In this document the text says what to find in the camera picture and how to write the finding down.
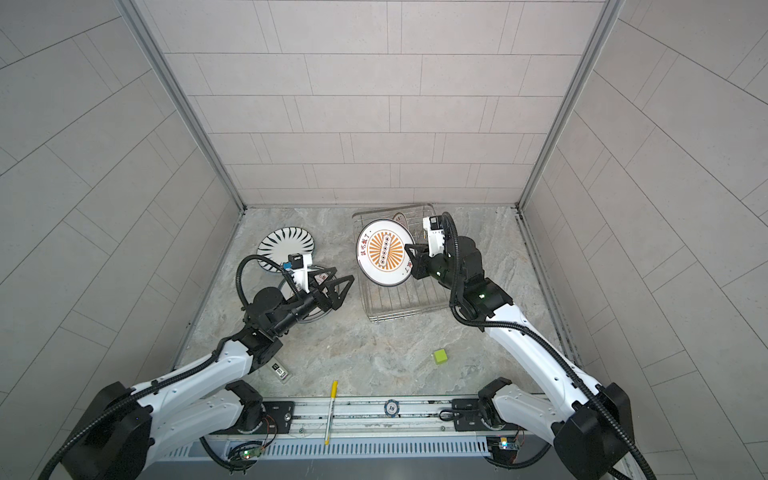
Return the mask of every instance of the metal rack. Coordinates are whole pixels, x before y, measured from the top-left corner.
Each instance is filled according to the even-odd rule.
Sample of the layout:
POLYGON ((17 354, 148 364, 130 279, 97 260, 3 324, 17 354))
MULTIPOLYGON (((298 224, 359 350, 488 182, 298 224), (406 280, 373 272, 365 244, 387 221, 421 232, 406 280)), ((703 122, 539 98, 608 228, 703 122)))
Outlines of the metal rack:
MULTIPOLYGON (((369 223, 382 218, 391 220, 398 213, 406 216, 408 231, 413 236, 413 241, 426 243, 422 218, 435 215, 435 208, 431 204, 357 212, 352 215, 355 239, 369 223)), ((449 291, 433 278, 410 278, 398 286, 391 287, 376 285, 362 272, 359 278, 362 306, 372 322, 398 319, 448 307, 449 291)))

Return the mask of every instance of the pen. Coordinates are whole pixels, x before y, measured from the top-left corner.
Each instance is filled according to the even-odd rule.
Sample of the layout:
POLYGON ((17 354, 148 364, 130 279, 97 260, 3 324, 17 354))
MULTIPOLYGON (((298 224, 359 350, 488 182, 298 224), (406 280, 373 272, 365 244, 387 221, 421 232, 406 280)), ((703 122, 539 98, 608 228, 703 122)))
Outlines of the pen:
POLYGON ((333 400, 336 398, 336 387, 339 385, 339 380, 333 380, 333 387, 331 387, 331 402, 328 405, 328 423, 326 424, 326 445, 331 440, 331 418, 333 417, 333 400))

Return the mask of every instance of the tile wall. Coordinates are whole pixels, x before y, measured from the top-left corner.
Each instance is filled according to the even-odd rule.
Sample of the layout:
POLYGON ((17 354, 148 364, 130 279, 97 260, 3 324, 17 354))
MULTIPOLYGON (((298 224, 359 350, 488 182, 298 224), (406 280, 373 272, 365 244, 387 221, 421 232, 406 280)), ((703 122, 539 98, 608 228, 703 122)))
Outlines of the tile wall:
POLYGON ((768 475, 766 31, 766 2, 627 0, 525 208, 659 478, 768 475))
POLYGON ((0 477, 169 370, 237 218, 112 0, 0 4, 0 477))
POLYGON ((246 204, 280 206, 516 202, 603 6, 137 5, 246 204))

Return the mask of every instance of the plate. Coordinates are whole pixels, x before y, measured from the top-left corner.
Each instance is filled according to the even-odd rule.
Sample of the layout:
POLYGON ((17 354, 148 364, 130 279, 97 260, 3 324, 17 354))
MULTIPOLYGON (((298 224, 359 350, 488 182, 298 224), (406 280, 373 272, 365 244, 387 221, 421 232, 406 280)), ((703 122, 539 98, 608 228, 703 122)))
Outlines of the plate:
MULTIPOLYGON (((264 237, 256 253, 282 265, 288 261, 288 256, 292 253, 312 253, 314 250, 315 239, 310 232, 299 227, 285 227, 264 237)), ((267 272, 277 273, 277 269, 267 262, 259 260, 259 265, 267 272)))
POLYGON ((369 223, 357 237, 357 263, 363 274, 380 286, 405 282, 413 267, 406 243, 413 243, 413 237, 394 220, 369 223))

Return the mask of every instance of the metal frame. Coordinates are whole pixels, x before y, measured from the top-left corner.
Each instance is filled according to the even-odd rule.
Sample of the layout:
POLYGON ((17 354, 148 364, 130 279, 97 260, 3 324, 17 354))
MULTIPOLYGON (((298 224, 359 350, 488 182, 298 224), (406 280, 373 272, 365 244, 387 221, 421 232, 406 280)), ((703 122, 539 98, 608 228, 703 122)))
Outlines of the metal frame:
POLYGON ((525 183, 523 194, 518 202, 518 209, 522 212, 525 207, 528 206, 528 202, 531 200, 533 190, 541 178, 541 173, 544 171, 549 157, 552 155, 554 146, 557 144, 560 135, 565 128, 565 124, 568 122, 568 117, 576 106, 581 92, 584 90, 584 86, 587 84, 589 74, 592 72, 595 62, 600 56, 600 51, 605 45, 608 34, 611 33, 611 29, 619 16, 619 11, 623 5, 624 0, 607 0, 603 4, 603 9, 600 12, 598 22, 594 26, 592 36, 587 43, 587 47, 584 50, 584 54, 581 56, 576 73, 571 79, 571 83, 568 85, 568 90, 563 97, 563 103, 560 105, 557 116, 554 118, 554 123, 547 133, 547 138, 544 142, 544 146, 541 148, 541 152, 538 155, 538 159, 533 166, 530 177, 525 183))
POLYGON ((160 79, 160 83, 174 103, 176 111, 178 111, 181 116, 181 120, 187 125, 187 128, 192 134, 192 138, 197 143, 197 146, 200 147, 203 156, 205 156, 214 168, 216 175, 224 182, 224 186, 227 187, 232 200, 234 200, 238 210, 240 210, 240 214, 242 214, 245 211, 245 203, 243 202, 243 199, 240 198, 240 194, 237 193, 237 189, 232 183, 232 180, 224 170, 219 155, 216 153, 208 135, 205 133, 200 120, 197 118, 194 110, 192 110, 192 107, 187 100, 187 96, 181 91, 181 86, 176 80, 176 77, 174 77, 168 63, 165 61, 165 57, 157 46, 157 43, 152 38, 152 34, 150 33, 144 18, 141 16, 141 13, 138 11, 138 8, 133 0, 114 0, 114 2, 121 15, 123 15, 123 19, 131 30, 131 33, 133 33, 134 38, 136 38, 136 42, 147 57, 152 69, 155 74, 157 74, 157 78, 160 79))

